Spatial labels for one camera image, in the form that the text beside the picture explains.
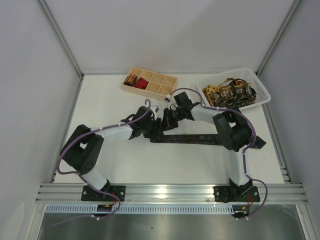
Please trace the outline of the brown blue-flowered tie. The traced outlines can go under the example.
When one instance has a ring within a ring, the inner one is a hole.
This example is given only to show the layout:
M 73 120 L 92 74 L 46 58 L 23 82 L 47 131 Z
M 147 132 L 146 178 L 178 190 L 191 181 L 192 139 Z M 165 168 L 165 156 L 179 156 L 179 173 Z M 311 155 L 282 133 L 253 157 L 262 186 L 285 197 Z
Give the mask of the brown blue-flowered tie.
M 172 134 L 151 136 L 151 143 L 223 146 L 218 134 Z

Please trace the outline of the white plastic basket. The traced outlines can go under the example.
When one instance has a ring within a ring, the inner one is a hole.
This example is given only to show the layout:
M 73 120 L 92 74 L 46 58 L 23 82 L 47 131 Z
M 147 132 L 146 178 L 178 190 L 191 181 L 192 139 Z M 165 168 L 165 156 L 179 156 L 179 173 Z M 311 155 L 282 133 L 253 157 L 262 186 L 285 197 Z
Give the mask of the white plastic basket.
M 218 86 L 228 78 L 243 79 L 247 81 L 248 83 L 251 84 L 251 87 L 254 88 L 257 93 L 255 103 L 248 106 L 240 107 L 239 109 L 241 111 L 268 103 L 271 100 L 270 94 L 268 93 L 267 89 L 262 84 L 262 82 L 259 80 L 259 78 L 255 75 L 255 73 L 252 72 L 250 69 L 243 67 L 243 68 L 221 72 L 221 73 L 215 74 L 212 77 L 200 80 L 197 83 L 197 88 L 203 97 L 203 102 L 205 105 L 211 107 L 202 89 L 207 87 L 208 85 Z

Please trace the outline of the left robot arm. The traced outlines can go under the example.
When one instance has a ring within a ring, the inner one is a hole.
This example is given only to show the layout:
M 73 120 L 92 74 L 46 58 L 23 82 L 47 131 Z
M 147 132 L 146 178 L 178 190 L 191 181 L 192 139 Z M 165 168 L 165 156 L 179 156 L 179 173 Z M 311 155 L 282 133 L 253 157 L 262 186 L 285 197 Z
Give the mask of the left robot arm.
M 135 114 L 119 123 L 103 128 L 79 125 L 60 152 L 60 161 L 65 161 L 74 172 L 99 193 L 110 192 L 110 182 L 99 171 L 97 161 L 103 145 L 127 141 L 147 135 L 156 123 L 157 105 L 141 106 Z

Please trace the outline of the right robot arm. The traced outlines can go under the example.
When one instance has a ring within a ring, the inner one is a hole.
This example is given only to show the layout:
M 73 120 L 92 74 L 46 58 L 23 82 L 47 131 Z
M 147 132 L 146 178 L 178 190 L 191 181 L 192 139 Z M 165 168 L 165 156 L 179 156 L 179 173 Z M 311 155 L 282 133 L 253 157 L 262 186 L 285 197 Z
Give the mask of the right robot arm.
M 234 198 L 244 195 L 253 187 L 253 180 L 247 173 L 246 150 L 256 140 L 256 133 L 248 119 L 236 107 L 218 109 L 200 102 L 193 103 L 185 92 L 176 95 L 174 100 L 174 106 L 163 110 L 162 129 L 175 129 L 182 120 L 213 124 L 218 139 L 229 152 L 230 194 Z

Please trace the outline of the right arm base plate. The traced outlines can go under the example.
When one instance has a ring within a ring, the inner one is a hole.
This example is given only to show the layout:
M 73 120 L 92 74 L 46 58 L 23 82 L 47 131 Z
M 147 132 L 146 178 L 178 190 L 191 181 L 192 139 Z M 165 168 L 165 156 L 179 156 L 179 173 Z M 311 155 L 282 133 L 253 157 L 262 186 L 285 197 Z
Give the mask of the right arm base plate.
M 218 203 L 244 203 L 247 201 L 257 203 L 261 200 L 256 186 L 241 189 L 238 186 L 217 185 L 213 187 L 213 195 L 215 201 Z

